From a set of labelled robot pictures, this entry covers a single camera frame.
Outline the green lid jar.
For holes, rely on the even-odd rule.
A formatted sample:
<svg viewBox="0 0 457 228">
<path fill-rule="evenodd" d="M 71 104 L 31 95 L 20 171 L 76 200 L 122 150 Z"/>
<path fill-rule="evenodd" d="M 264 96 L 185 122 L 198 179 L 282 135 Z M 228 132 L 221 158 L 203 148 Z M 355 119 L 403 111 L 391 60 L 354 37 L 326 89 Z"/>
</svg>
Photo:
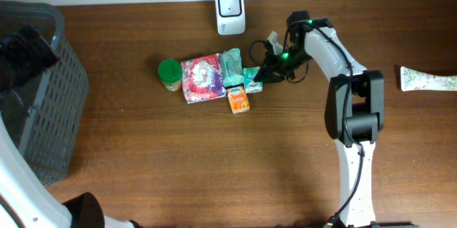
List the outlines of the green lid jar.
<svg viewBox="0 0 457 228">
<path fill-rule="evenodd" d="M 177 60 L 162 61 L 158 67 L 158 74 L 161 82 L 169 91 L 178 91 L 181 88 L 183 72 Z"/>
</svg>

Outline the teal wet wipes pack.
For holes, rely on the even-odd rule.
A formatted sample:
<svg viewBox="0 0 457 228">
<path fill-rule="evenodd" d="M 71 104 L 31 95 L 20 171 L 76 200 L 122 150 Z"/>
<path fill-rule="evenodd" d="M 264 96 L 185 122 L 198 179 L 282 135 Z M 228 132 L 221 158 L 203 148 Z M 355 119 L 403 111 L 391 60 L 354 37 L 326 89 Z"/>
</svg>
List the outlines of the teal wet wipes pack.
<svg viewBox="0 0 457 228">
<path fill-rule="evenodd" d="M 225 88 L 244 83 L 241 51 L 233 48 L 219 54 L 223 86 Z"/>
</svg>

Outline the small teal tissue pack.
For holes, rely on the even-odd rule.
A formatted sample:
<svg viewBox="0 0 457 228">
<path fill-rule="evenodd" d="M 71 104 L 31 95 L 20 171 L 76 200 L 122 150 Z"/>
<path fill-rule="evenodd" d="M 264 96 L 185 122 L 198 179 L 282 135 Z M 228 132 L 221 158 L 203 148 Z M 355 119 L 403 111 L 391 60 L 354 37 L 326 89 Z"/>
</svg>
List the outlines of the small teal tissue pack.
<svg viewBox="0 0 457 228">
<path fill-rule="evenodd" d="M 260 70 L 259 66 L 248 67 L 243 69 L 244 89 L 247 94 L 258 93 L 263 91 L 263 83 L 254 81 L 255 76 Z"/>
</svg>

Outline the pink purple tissue pack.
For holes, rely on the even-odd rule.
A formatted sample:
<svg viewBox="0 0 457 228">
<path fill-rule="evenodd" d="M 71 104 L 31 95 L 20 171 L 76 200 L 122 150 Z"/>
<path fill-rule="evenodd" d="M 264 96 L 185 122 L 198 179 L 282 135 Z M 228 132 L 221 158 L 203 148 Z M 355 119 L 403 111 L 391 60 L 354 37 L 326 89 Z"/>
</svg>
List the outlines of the pink purple tissue pack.
<svg viewBox="0 0 457 228">
<path fill-rule="evenodd" d="M 188 104 L 226 97 L 219 54 L 181 62 L 182 89 Z"/>
</svg>

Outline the white floral cream tube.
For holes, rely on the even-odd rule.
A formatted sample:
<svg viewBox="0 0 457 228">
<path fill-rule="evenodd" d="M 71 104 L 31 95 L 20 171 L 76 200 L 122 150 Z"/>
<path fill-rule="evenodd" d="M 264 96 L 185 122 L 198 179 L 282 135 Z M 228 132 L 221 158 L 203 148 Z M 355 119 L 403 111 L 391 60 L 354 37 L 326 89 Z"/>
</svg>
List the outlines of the white floral cream tube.
<svg viewBox="0 0 457 228">
<path fill-rule="evenodd" d="M 402 66 L 400 80 L 402 91 L 456 91 L 456 76 L 427 74 Z"/>
</svg>

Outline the orange tissue pack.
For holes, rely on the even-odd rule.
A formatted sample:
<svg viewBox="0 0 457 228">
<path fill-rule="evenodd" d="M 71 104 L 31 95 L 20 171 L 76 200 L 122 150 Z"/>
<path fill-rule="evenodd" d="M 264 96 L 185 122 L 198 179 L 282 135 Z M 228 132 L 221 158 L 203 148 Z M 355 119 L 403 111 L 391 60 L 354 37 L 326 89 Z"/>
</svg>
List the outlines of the orange tissue pack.
<svg viewBox="0 0 457 228">
<path fill-rule="evenodd" d="M 250 104 L 243 86 L 235 86 L 227 89 L 228 102 L 233 114 L 248 111 Z"/>
</svg>

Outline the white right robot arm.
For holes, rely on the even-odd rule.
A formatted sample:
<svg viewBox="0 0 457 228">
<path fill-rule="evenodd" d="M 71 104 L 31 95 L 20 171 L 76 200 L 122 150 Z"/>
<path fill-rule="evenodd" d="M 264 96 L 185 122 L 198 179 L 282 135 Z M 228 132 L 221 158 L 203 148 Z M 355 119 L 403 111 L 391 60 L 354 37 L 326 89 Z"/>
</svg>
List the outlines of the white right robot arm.
<svg viewBox="0 0 457 228">
<path fill-rule="evenodd" d="M 295 11 L 286 20 L 283 48 L 267 42 L 254 80 L 296 82 L 295 70 L 315 61 L 328 80 L 324 121 L 340 170 L 340 203 L 327 227 L 377 227 L 371 193 L 373 153 L 384 125 L 384 77 L 359 64 L 327 18 Z"/>
</svg>

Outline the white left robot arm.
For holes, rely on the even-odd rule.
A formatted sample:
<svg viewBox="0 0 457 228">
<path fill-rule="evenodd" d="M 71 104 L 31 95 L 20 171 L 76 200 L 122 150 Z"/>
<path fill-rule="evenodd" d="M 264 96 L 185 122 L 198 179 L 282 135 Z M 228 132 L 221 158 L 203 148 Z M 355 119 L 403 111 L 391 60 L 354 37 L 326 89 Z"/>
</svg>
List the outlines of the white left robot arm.
<svg viewBox="0 0 457 228">
<path fill-rule="evenodd" d="M 49 44 L 32 26 L 25 25 L 1 38 L 1 93 L 45 72 L 59 62 Z M 19 153 L 1 120 L 1 223 L 7 227 L 118 227 L 134 228 L 134 220 L 106 216 L 96 197 L 86 192 L 64 203 L 39 181 Z"/>
</svg>

